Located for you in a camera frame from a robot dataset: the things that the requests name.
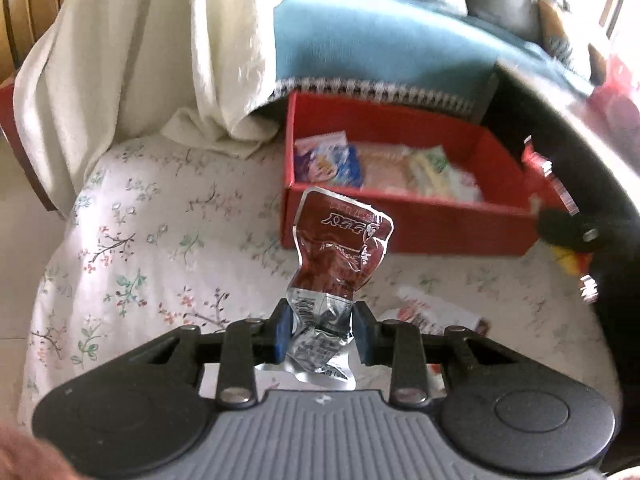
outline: human hand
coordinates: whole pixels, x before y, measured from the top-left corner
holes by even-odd
[[[82,480],[48,442],[0,426],[0,480]]]

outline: white floral fabric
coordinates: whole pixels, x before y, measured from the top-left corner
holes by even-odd
[[[280,142],[238,160],[161,136],[103,155],[38,288],[21,423],[52,388],[182,324],[206,333],[268,317],[298,265],[278,242],[283,156]],[[522,258],[388,254],[357,299],[378,316],[399,306],[401,285],[487,318],[490,338],[618,406],[596,317],[542,243]],[[261,388],[283,387],[261,374]],[[358,387],[377,374],[358,367]]]

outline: floor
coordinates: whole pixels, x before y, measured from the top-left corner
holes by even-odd
[[[31,309],[64,222],[45,211],[0,134],[0,423],[13,423]]]

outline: red box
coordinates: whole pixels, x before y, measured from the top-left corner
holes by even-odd
[[[528,190],[550,184],[525,174],[485,128],[441,114],[397,105],[318,94],[293,93],[287,112],[284,193],[280,239],[294,248],[292,226],[302,192],[295,182],[296,139],[345,130],[349,142],[405,144],[412,148],[442,145],[447,158],[470,171],[485,202],[460,203],[420,196],[391,196],[354,187],[323,186],[385,212],[394,221],[389,250],[402,253],[521,255],[538,239]]]

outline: wooden cabinet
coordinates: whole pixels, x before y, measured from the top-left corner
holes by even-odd
[[[0,81],[24,61],[56,19],[64,0],[1,0]]]

